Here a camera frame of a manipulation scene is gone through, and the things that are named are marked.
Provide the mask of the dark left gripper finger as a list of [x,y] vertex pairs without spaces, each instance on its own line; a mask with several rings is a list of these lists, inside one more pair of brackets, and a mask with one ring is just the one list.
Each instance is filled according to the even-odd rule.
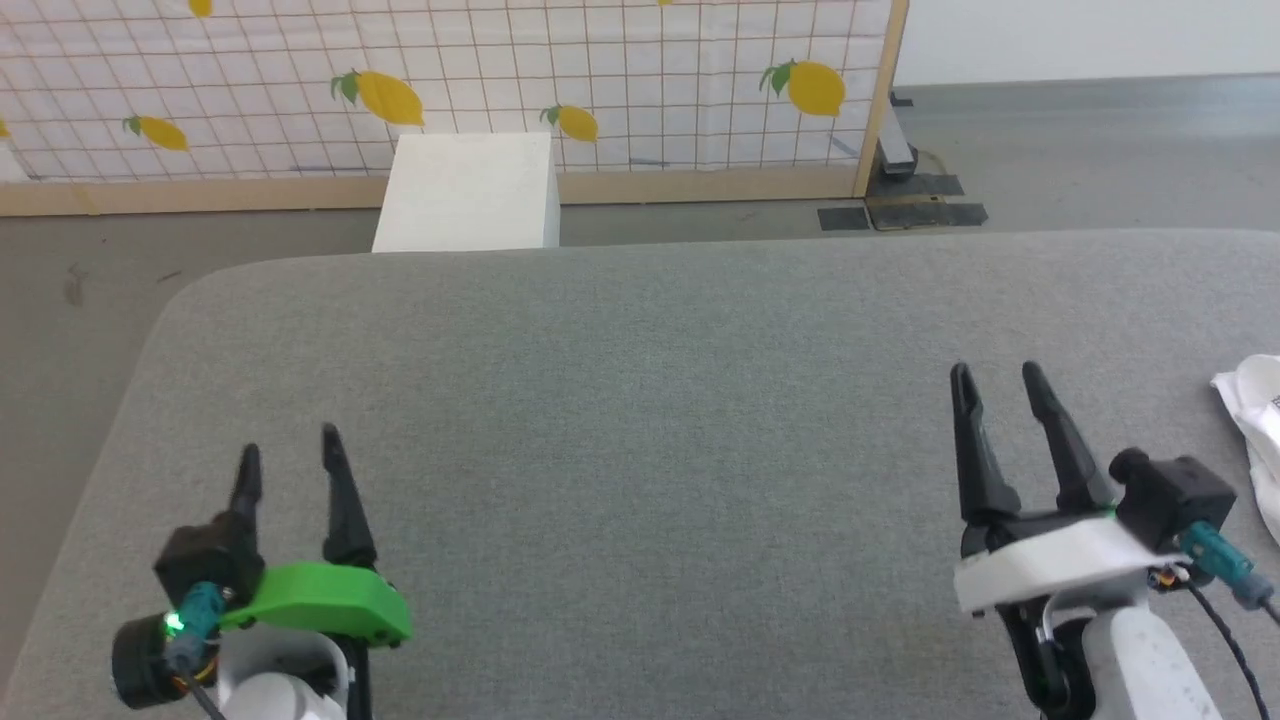
[[329,520],[323,557],[333,565],[375,569],[378,548],[340,432],[333,423],[323,424],[321,455],[329,477]]
[[244,528],[250,543],[259,542],[259,503],[262,500],[262,462],[260,447],[247,443],[239,456],[228,511]]

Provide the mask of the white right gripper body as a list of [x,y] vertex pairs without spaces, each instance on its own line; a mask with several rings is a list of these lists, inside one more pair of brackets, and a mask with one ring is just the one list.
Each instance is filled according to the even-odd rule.
[[1112,512],[968,527],[961,552],[954,589],[968,614],[1061,593],[1116,594],[1169,568],[1167,553],[1151,550]]

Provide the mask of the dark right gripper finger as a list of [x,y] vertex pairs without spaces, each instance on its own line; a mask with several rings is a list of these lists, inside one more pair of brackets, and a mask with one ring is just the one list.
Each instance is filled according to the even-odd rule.
[[1036,361],[1021,365],[1021,378],[1036,420],[1042,425],[1059,480],[1057,510],[1083,515],[1110,510],[1115,493],[1070,413]]
[[1014,519],[1021,501],[998,466],[986,434],[984,405],[965,363],[951,368],[950,387],[961,519],[970,527]]

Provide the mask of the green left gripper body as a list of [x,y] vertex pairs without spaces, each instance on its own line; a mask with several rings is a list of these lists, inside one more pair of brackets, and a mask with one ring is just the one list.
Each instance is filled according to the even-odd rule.
[[111,688],[128,708],[193,700],[201,710],[370,710],[374,650],[412,633],[410,606],[374,569],[296,562],[255,597],[201,582],[183,602],[119,626]]

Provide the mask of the white long-sleeve shirt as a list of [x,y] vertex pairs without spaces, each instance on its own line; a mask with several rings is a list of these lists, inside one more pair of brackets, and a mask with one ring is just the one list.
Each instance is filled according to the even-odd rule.
[[1280,355],[1251,355],[1210,386],[1244,439],[1256,507],[1280,546]]

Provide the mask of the long black floor mat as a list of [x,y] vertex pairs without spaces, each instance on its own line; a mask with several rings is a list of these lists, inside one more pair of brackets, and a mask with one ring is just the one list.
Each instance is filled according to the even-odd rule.
[[867,205],[877,231],[916,231],[929,228],[980,227],[989,219],[980,202],[913,201]]

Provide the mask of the black floor mat under foot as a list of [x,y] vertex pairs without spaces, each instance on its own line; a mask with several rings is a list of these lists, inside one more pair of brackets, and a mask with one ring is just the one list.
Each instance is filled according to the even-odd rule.
[[965,190],[956,176],[925,173],[915,176],[879,177],[868,190],[868,193],[873,197],[961,197],[965,195]]

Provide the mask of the metal screen foot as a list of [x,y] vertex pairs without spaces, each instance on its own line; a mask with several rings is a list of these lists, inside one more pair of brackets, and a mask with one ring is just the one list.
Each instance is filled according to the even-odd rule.
[[919,152],[908,141],[897,114],[900,108],[913,106],[911,99],[900,100],[896,92],[890,92],[890,105],[882,115],[877,149],[879,174],[887,181],[905,182],[916,174]]

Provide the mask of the white box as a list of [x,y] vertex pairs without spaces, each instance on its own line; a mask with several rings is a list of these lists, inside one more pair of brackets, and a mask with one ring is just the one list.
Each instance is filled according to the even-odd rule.
[[548,133],[399,137],[372,252],[559,243],[561,199]]

